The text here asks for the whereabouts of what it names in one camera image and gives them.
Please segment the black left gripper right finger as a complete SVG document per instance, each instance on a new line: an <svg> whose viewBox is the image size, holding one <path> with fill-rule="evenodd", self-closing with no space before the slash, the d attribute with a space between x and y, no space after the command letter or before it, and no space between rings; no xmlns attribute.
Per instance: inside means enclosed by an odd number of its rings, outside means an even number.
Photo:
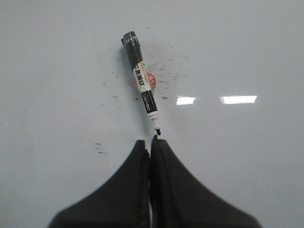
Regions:
<svg viewBox="0 0 304 228"><path fill-rule="evenodd" d="M166 140L151 144L150 203L154 228L259 228L253 216L200 183Z"/></svg>

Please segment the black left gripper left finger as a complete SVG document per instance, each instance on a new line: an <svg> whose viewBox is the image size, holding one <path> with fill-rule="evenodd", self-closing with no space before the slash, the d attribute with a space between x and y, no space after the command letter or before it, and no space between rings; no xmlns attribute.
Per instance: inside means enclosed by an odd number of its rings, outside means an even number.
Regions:
<svg viewBox="0 0 304 228"><path fill-rule="evenodd" d="M116 173L96 191L60 211L50 228L148 228L150 157L137 140Z"/></svg>

